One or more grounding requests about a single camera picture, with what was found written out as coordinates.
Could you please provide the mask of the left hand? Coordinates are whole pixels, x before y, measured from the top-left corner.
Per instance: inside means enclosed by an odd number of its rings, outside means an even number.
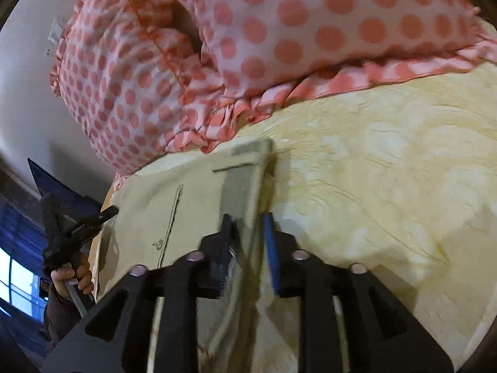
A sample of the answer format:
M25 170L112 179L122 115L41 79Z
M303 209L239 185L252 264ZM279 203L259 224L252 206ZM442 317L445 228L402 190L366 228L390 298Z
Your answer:
M66 288L66 282L77 281L78 290L84 295L89 295L93 292L92 272L88 256L85 253L80 253L79 266L76 270L66 267L51 271L51 280L57 293L70 300L70 294Z

